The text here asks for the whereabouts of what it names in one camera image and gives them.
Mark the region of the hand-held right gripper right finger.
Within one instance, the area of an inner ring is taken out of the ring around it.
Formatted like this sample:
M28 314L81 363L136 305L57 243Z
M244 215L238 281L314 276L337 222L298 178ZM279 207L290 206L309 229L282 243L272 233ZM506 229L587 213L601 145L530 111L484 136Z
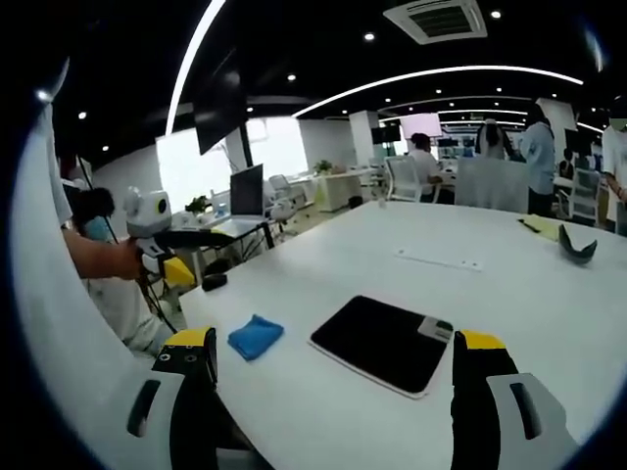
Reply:
M498 338L457 331L452 384L453 469L559 469L576 453L562 404Z

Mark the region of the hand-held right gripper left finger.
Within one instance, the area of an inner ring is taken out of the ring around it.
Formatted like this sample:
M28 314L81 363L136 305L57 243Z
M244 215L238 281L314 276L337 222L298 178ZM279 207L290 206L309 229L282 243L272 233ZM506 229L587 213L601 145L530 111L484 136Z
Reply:
M100 425L106 469L253 469L254 453L230 448L217 395L217 332L182 330L151 367L130 375Z

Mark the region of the person's left hand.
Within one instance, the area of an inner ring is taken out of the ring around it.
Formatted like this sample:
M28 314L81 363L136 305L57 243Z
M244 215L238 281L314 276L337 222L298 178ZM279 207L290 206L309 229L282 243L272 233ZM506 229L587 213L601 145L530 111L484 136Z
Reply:
M135 280L142 274L143 264L141 251L137 247L136 240L128 238L114 246L115 249L115 275L125 280Z

